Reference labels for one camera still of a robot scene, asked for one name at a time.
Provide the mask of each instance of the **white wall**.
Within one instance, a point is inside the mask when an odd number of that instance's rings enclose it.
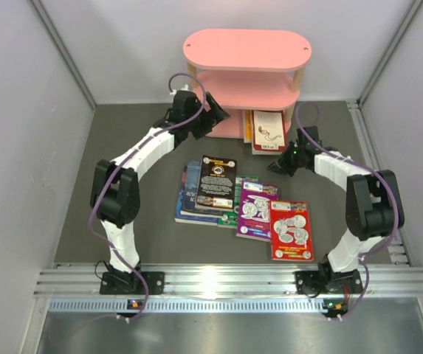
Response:
[[[92,111],[25,0],[0,0],[0,353],[52,260]]]
[[[43,0],[98,103],[170,101],[183,42],[208,27],[299,32],[313,48],[301,98],[358,98],[408,2]]]
[[[407,241],[423,265],[423,10],[364,111],[384,166],[397,175]]]

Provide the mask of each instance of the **book on shelf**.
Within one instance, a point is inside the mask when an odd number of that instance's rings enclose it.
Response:
[[[221,218],[224,214],[221,210],[200,209],[196,207],[196,191],[198,190],[199,175],[201,170],[200,161],[190,161],[187,164],[185,179],[185,194],[183,195],[182,215],[207,216]]]
[[[313,260],[312,233],[305,201],[270,202],[273,260]]]
[[[241,187],[242,181],[253,181],[257,182],[257,176],[238,175],[235,178],[235,191],[234,191],[234,208],[231,212],[224,212],[222,218],[218,219],[218,226],[229,227],[231,229],[237,229],[239,219],[239,204],[241,201]]]
[[[237,161],[203,155],[196,208],[233,210]]]
[[[218,224],[218,219],[216,218],[209,218],[206,216],[194,216],[194,215],[182,215],[182,204],[183,199],[185,196],[185,179],[187,175],[187,168],[185,167],[183,169],[182,174],[182,185],[180,187],[179,197],[176,201],[176,207],[175,207],[175,221],[177,223],[197,223],[200,225],[211,225],[215,226]]]
[[[269,202],[277,199],[276,186],[244,181],[241,188],[237,236],[270,242]]]
[[[252,111],[252,154],[280,155],[286,149],[285,117],[282,111]]]
[[[251,119],[251,111],[248,109],[244,109],[242,111],[242,125],[243,125],[243,132],[244,132],[244,142],[251,143],[252,142],[252,119]]]

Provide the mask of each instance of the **stack of books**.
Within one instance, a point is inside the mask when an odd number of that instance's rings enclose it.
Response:
[[[234,210],[237,161],[203,155],[184,168],[175,221],[218,225]]]
[[[244,142],[254,155],[280,155],[288,139],[282,111],[243,111]]]
[[[273,260],[313,260],[308,204],[281,201],[278,188],[242,181],[238,237],[270,242]]]
[[[175,220],[237,229],[271,243],[273,260],[314,259],[308,204],[282,201],[278,187],[236,175],[237,161],[203,156],[184,167]]]

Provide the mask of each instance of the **black mounting plate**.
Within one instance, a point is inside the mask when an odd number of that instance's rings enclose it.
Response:
[[[141,271],[149,288],[149,295],[162,295],[164,293],[165,273],[163,271]],[[109,272],[101,277],[101,295],[145,295],[142,282],[137,283],[134,289],[132,284],[127,284],[115,279]]]
[[[316,295],[316,294],[344,294],[344,287],[334,291],[328,291],[326,286],[321,286],[323,283],[319,271],[296,271],[295,279],[297,283],[297,293],[307,296]],[[362,280],[360,279],[359,272],[353,274],[351,278],[347,279],[347,282],[344,283],[347,285],[350,294],[360,294],[362,293],[363,286]]]

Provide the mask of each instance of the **pink shelf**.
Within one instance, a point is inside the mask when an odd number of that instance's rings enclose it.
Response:
[[[293,72],[306,65],[312,47],[290,31],[212,28],[188,37],[183,52],[200,69]]]
[[[242,123],[242,110],[227,109],[226,112],[229,113],[231,117],[219,123],[207,136],[212,138],[243,139],[244,125]],[[285,121],[285,131],[288,131],[291,125],[291,121]]]
[[[283,111],[297,102],[290,90],[292,77],[280,72],[223,72],[208,70],[198,78],[223,108]],[[195,88],[198,97],[202,90]]]

